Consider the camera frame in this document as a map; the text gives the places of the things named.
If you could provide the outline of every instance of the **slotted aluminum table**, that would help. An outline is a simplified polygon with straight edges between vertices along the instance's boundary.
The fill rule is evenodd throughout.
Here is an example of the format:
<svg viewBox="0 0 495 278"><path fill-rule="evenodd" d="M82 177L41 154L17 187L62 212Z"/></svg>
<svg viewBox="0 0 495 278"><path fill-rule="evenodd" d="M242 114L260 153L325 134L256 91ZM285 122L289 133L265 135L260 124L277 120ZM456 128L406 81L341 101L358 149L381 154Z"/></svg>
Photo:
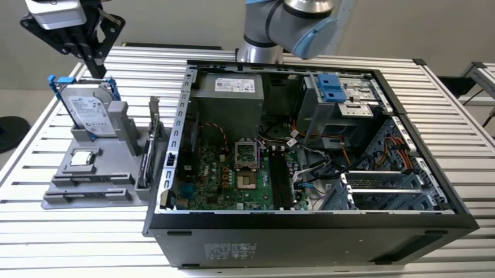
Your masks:
<svg viewBox="0 0 495 278"><path fill-rule="evenodd" d="M147 97L160 97L170 125L186 60L233 61L230 51L114 47L107 75L146 125ZM384 77L481 227L405 266L177 270L141 236L145 207L43 211L42 193L70 142L70 119L51 100L0 172L0 276L54 277L495 277L495 143L426 66L412 60L321 56L286 64L373 68ZM77 65L71 76L89 74Z"/></svg>

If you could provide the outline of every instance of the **product label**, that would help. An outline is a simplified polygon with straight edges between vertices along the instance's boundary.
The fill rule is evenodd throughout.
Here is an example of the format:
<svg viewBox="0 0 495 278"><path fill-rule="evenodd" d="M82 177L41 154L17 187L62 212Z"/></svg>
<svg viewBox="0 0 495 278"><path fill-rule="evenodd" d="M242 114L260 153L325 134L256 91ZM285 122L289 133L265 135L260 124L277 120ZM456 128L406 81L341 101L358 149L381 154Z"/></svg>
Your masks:
<svg viewBox="0 0 495 278"><path fill-rule="evenodd" d="M256 243L205 243L204 251L208 259L252 259Z"/></svg>
<svg viewBox="0 0 495 278"><path fill-rule="evenodd" d="M296 129L292 130L292 132L290 132L290 137L292 137L292 138L296 138L297 135L298 135L298 131L296 131Z"/></svg>
<svg viewBox="0 0 495 278"><path fill-rule="evenodd" d="M252 79L217 78L214 80L214 91L254 93L254 81Z"/></svg>
<svg viewBox="0 0 495 278"><path fill-rule="evenodd" d="M286 146L292 147L296 143L297 143L297 140L294 138L292 138L290 140L288 140Z"/></svg>
<svg viewBox="0 0 495 278"><path fill-rule="evenodd" d="M95 136L114 135L102 102L95 97L69 97L75 118Z"/></svg>

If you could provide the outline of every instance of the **white wall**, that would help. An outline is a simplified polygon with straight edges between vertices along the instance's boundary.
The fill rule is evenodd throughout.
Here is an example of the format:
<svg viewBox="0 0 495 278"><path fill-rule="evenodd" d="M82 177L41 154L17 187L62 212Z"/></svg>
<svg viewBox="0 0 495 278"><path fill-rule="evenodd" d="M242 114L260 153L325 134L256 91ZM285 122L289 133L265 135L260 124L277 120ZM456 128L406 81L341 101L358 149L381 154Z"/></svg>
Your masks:
<svg viewBox="0 0 495 278"><path fill-rule="evenodd" d="M240 45L244 0L111 0L122 16L118 42ZM43 89L47 74L67 74L75 59L51 50L19 26L22 0L0 1L0 88ZM340 55L420 57L438 74L472 60L495 61L493 0L356 0Z"/></svg>
<svg viewBox="0 0 495 278"><path fill-rule="evenodd" d="M113 0L107 13L126 25L119 42L236 48L244 31L244 0ZM49 74L65 75L75 64L19 26L22 0L0 0L0 88L43 89Z"/></svg>
<svg viewBox="0 0 495 278"><path fill-rule="evenodd" d="M422 58L437 75L495 61L493 0L357 0L338 55Z"/></svg>

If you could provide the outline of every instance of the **motherboard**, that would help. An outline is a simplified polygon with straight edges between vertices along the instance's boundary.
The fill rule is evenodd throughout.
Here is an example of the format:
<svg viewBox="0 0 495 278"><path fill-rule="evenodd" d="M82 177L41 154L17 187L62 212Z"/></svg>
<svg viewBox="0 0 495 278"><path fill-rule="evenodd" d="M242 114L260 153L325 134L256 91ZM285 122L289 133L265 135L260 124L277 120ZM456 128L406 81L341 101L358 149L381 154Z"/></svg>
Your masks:
<svg viewBox="0 0 495 278"><path fill-rule="evenodd" d="M225 152L212 146L201 146L197 175L194 183L178 185L177 205L188 210L272 210L273 193L269 172L269 150L254 152L256 165L238 168L238 162L250 160L249 148L241 147L240 152ZM285 169L282 174L286 183L293 171L298 170L294 151L284 151ZM294 203L294 210L305 210L302 202Z"/></svg>

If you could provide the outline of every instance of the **red wire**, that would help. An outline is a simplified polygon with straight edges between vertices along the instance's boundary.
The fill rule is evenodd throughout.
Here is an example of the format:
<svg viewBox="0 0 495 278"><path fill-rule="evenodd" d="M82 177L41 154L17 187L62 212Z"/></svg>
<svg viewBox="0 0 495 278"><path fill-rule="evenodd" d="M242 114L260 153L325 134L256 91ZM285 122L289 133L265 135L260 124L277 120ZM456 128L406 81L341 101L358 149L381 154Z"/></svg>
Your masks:
<svg viewBox="0 0 495 278"><path fill-rule="evenodd" d="M204 123L200 126L200 128L202 128L204 126L213 126L218 129L218 131L221 132L221 136L224 137L225 151L229 151L228 146L226 146L226 135L225 135L224 129L220 126L217 126L217 124L214 123Z"/></svg>

